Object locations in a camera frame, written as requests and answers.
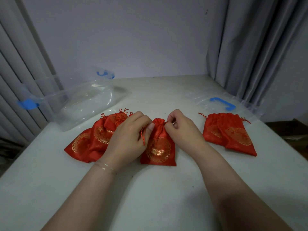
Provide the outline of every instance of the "clear plastic container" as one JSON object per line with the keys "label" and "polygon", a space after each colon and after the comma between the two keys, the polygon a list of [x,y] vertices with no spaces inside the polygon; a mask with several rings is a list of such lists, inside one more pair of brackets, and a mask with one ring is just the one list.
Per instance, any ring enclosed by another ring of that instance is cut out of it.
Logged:
{"label": "clear plastic container", "polygon": [[259,111],[259,106],[232,96],[224,90],[207,88],[189,92],[186,96],[201,106],[206,111],[206,115],[211,113],[233,113],[249,120],[251,123],[264,115]]}
{"label": "clear plastic container", "polygon": [[25,109],[39,107],[48,120],[67,131],[114,103],[114,73],[96,66],[22,84]]}

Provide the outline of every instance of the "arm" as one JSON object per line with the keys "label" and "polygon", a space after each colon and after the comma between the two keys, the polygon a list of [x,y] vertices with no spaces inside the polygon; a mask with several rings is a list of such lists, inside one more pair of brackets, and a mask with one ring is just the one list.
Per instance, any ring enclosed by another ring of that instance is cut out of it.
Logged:
{"label": "arm", "polygon": [[[155,126],[151,123],[152,120],[148,116],[136,112],[119,125],[110,139],[106,152],[99,159],[99,164],[108,165],[105,167],[106,170],[93,165],[42,231],[92,230],[115,178],[113,170],[118,172],[121,167],[142,154]],[[147,125],[144,146],[139,132]]]}
{"label": "arm", "polygon": [[175,110],[167,121],[168,134],[197,163],[224,230],[292,230],[204,140],[192,120]]}

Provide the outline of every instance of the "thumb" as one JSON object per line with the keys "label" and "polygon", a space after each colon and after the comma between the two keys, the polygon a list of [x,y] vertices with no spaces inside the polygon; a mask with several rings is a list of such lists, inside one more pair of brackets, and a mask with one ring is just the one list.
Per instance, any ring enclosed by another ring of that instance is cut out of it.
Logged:
{"label": "thumb", "polygon": [[145,141],[146,146],[148,145],[148,141],[149,141],[150,135],[151,135],[154,127],[155,127],[155,124],[151,123],[151,124],[148,125],[148,127],[145,130],[144,141]]}
{"label": "thumb", "polygon": [[172,137],[174,132],[176,131],[176,128],[173,126],[173,124],[171,122],[166,122],[165,130]]}

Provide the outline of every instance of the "thin wrist bangle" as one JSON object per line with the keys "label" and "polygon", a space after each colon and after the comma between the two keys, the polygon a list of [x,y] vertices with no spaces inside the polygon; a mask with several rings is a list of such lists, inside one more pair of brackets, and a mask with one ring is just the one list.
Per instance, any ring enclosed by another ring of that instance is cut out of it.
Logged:
{"label": "thin wrist bangle", "polygon": [[118,175],[117,172],[113,168],[111,168],[110,166],[106,165],[105,163],[97,161],[97,162],[95,162],[95,165],[97,165],[98,167],[102,168],[105,171],[110,172],[113,175],[116,175],[116,176]]}

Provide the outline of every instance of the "flat red pouch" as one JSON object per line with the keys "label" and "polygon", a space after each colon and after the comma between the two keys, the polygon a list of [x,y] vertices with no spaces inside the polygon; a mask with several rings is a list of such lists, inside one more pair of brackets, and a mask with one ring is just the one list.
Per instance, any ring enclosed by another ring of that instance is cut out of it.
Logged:
{"label": "flat red pouch", "polygon": [[176,166],[175,143],[165,130],[165,120],[155,118],[153,123],[155,123],[155,127],[148,146],[141,155],[140,163]]}
{"label": "flat red pouch", "polygon": [[116,131],[116,128],[128,118],[127,112],[125,112],[127,110],[129,109],[125,108],[124,111],[120,109],[118,113],[110,114],[109,116],[107,116],[105,123],[104,123],[104,127],[107,130],[110,130],[113,132]]}
{"label": "flat red pouch", "polygon": [[257,156],[252,141],[245,130],[239,115],[232,113],[219,113],[217,126],[221,132],[225,148]]}
{"label": "flat red pouch", "polygon": [[92,162],[93,160],[88,157],[91,129],[92,128],[86,129],[79,134],[66,148],[64,148],[64,151],[76,160],[85,163]]}
{"label": "flat red pouch", "polygon": [[206,116],[204,117],[206,118],[203,133],[202,133],[204,139],[207,142],[224,146],[221,132],[217,126],[217,120],[219,118],[218,114],[213,113],[213,114],[209,114],[207,117]]}
{"label": "flat red pouch", "polygon": [[114,131],[107,130],[104,126],[108,116],[102,114],[101,117],[94,123],[90,134],[89,157],[92,161],[97,161],[102,157],[114,133]]}

